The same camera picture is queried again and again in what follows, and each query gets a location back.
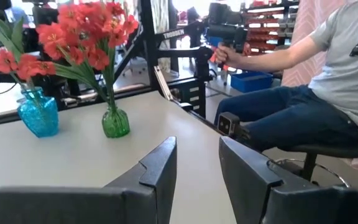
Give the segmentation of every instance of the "man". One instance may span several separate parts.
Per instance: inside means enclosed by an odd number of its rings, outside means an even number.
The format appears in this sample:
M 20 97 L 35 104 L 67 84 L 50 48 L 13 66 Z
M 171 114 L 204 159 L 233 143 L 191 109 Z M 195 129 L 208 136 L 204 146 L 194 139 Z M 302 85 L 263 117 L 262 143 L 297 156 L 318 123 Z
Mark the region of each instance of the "man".
M 243 57 L 220 46 L 217 59 L 244 70 L 291 68 L 325 51 L 323 72 L 309 85 L 256 91 L 223 100 L 219 114 L 231 112 L 244 126 L 246 143 L 256 150 L 299 144 L 358 142 L 358 1 L 339 8 L 325 23 L 289 49 Z

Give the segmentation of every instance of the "white table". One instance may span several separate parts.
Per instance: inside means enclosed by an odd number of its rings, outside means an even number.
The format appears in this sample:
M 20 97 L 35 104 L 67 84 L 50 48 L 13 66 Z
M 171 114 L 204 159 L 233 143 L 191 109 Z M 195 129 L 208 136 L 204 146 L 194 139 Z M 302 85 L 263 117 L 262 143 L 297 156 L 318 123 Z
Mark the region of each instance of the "white table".
M 103 187 L 169 136 L 178 141 L 171 223 L 235 223 L 218 156 L 219 134 L 157 92 L 117 101 L 131 133 L 108 139 L 105 104 L 62 111 L 60 133 L 37 139 L 21 121 L 0 125 L 0 186 Z

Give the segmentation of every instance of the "stool leg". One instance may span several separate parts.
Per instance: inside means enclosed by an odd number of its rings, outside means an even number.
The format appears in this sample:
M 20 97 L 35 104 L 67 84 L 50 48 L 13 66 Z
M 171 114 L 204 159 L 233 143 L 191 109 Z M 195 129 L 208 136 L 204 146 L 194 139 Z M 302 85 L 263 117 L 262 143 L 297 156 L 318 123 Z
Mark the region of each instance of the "stool leg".
M 303 166 L 302 170 L 302 178 L 310 181 L 311 176 L 313 175 L 314 167 L 316 166 L 316 159 L 317 154 L 310 154 L 307 153 L 306 159 L 305 159 L 305 165 Z

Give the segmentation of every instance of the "camera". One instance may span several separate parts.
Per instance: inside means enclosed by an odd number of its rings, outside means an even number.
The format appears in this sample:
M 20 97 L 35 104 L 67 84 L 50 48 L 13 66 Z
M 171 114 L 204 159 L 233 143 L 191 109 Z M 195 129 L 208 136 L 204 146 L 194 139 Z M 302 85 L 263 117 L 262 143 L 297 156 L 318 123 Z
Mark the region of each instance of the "camera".
M 240 12 L 231 11 L 227 4 L 212 2 L 209 5 L 208 37 L 222 38 L 223 44 L 233 47 L 242 53 L 248 30 L 244 28 L 243 16 Z

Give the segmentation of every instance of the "floor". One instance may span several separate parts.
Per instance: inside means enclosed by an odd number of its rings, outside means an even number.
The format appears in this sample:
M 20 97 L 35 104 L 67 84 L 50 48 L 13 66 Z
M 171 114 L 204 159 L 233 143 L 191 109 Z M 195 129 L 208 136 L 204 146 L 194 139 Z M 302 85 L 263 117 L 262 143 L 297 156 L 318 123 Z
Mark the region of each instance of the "floor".
M 192 68 L 188 58 L 180 59 L 180 78 L 192 76 Z M 131 70 L 127 70 L 125 75 L 122 75 L 118 78 L 115 88 L 120 88 L 123 86 L 128 86 L 135 83 L 144 83 L 149 84 L 149 77 L 147 72 L 143 69 L 145 65 L 144 60 L 134 60 L 131 64 Z M 178 78 L 176 75 L 165 74 L 167 80 L 173 80 Z M 213 121 L 216 113 L 216 108 L 221 100 L 230 97 L 240 95 L 241 92 L 231 88 L 229 85 L 224 86 L 224 81 L 221 77 L 217 77 L 213 81 L 210 81 L 207 84 L 206 89 L 206 119 Z M 6 90 L 11 86 L 11 84 L 0 83 L 0 91 Z M 19 88 L 15 88 L 7 94 L 0 95 L 0 112 L 6 110 L 14 110 L 17 108 L 16 100 L 21 97 L 19 93 Z M 272 159 L 281 159 L 281 158 L 295 158 L 302 159 L 304 154 L 294 154 L 283 152 L 279 149 L 271 149 L 265 153 L 268 157 Z M 332 157 L 319 156 L 318 162 L 332 171 L 341 175 L 345 180 L 347 180 L 353 187 L 358 188 L 358 170 L 355 170 L 348 166 L 343 160 L 336 159 Z M 332 185 L 338 184 L 339 180 L 328 174 L 327 172 L 317 168 L 314 172 L 313 179 L 318 181 L 321 185 Z

